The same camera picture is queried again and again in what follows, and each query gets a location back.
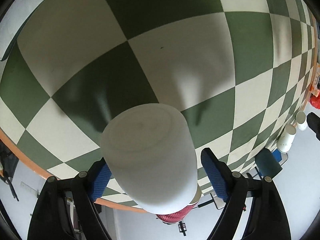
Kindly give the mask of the white plastic cup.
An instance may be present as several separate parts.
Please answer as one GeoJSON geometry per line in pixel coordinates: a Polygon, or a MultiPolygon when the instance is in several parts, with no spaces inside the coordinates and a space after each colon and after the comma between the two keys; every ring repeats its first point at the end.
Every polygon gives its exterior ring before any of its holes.
{"type": "Polygon", "coordinates": [[[100,148],[122,190],[149,213],[175,213],[195,197],[196,151],[174,107],[148,103],[120,113],[105,127],[100,148]]]}

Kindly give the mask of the red ribbed paper cup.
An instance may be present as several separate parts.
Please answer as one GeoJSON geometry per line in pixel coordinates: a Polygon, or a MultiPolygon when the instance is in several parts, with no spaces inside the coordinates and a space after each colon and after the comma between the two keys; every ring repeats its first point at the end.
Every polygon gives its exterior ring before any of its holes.
{"type": "Polygon", "coordinates": [[[197,191],[193,200],[182,210],[168,215],[156,215],[165,224],[175,224],[184,219],[184,217],[194,208],[201,198],[202,192],[199,186],[197,186],[197,191]]]}

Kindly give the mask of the white pvc pipe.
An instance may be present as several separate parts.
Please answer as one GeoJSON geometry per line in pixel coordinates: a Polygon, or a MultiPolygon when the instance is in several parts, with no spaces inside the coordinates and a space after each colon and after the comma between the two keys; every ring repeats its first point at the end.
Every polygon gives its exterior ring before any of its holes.
{"type": "Polygon", "coordinates": [[[294,138],[296,136],[296,128],[292,124],[286,124],[280,137],[277,140],[277,149],[281,153],[289,152],[294,138]]]}
{"type": "Polygon", "coordinates": [[[297,125],[297,128],[301,131],[306,130],[308,123],[306,120],[306,114],[303,111],[299,111],[296,114],[296,125],[297,125]]]}

